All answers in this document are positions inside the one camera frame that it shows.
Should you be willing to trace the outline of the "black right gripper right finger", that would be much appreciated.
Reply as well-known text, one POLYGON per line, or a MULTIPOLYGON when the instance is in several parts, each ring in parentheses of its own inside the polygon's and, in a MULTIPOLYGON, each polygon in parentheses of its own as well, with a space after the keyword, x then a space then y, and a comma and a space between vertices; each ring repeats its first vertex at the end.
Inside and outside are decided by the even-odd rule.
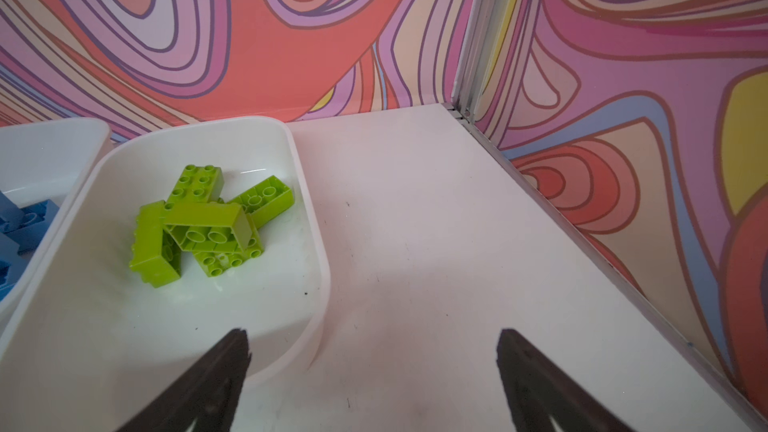
POLYGON ((632 431, 517 330, 501 331, 496 363, 516 430, 632 431))

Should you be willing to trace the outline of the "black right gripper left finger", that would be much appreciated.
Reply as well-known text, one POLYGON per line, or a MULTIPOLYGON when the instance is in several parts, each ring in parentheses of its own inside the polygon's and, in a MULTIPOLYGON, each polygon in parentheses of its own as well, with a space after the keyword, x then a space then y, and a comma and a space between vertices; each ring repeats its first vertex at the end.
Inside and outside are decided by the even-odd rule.
POLYGON ((228 431, 251 352, 247 333, 229 331, 122 431, 228 431))

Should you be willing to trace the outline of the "green lego brick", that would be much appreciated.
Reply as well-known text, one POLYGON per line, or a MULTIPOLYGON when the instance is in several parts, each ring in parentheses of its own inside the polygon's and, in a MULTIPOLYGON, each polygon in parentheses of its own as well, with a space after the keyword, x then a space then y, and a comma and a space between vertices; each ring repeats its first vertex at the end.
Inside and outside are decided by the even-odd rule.
POLYGON ((181 250, 164 229, 167 213, 165 201, 141 206, 133 233, 129 267, 154 288, 181 278, 181 250))
POLYGON ((184 252, 243 252, 253 238, 244 209, 235 203, 178 203, 163 226, 184 252))
POLYGON ((213 165, 184 167, 166 201, 167 207, 182 202, 218 202, 224 186, 220 167, 213 165))
POLYGON ((255 231, 243 251, 197 252, 194 258, 208 277, 217 277, 231 268, 239 267, 264 252, 260 234, 255 231))
POLYGON ((261 228, 295 203, 293 190, 276 176, 252 186, 230 200, 239 204, 252 219, 256 228, 261 228))

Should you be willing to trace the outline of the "blue lego brick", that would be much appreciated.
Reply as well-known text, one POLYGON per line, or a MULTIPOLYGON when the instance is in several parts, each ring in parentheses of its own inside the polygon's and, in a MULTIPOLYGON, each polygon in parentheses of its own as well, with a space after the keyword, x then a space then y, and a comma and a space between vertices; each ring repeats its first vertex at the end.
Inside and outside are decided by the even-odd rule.
POLYGON ((59 211, 52 200, 41 201, 21 209, 23 217, 20 225, 6 234, 19 246, 19 253, 32 252, 42 242, 59 211))
POLYGON ((0 193, 0 232, 5 234, 18 229, 24 212, 3 193, 0 193))
POLYGON ((22 256, 20 246, 5 234, 1 235, 0 254, 0 299, 3 300, 22 277, 29 259, 22 256))

